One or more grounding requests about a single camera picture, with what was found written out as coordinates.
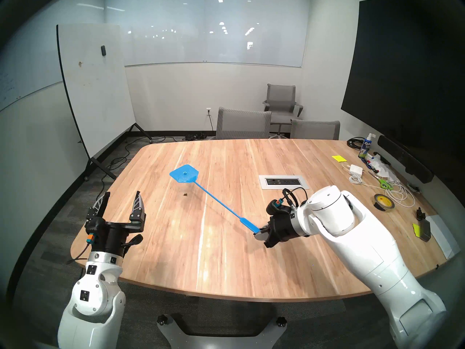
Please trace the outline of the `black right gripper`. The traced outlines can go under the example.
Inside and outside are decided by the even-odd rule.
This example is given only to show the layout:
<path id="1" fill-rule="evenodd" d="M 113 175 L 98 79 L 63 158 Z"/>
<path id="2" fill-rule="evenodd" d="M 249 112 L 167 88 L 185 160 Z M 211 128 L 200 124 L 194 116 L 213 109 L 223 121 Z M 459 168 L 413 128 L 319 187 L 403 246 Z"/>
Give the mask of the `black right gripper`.
<path id="1" fill-rule="evenodd" d="M 258 241 L 287 242 L 296 238 L 296 231 L 292 225 L 292 207 L 282 204 L 282 200 L 272 200 L 266 212 L 270 215 L 269 222 L 260 228 L 260 232 L 253 236 Z"/>

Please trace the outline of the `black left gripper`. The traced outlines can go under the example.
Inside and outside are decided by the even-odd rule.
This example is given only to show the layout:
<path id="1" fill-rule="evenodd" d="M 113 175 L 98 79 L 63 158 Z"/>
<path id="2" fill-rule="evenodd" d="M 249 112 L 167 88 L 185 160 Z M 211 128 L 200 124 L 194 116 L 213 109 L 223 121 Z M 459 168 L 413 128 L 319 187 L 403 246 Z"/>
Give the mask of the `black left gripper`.
<path id="1" fill-rule="evenodd" d="M 91 239 L 91 251 L 110 253 L 124 257 L 129 248 L 143 241 L 142 232 L 145 227 L 145 207 L 140 191 L 136 192 L 130 223 L 107 222 L 103 219 L 110 192 L 106 192 L 88 209 L 85 229 Z"/>

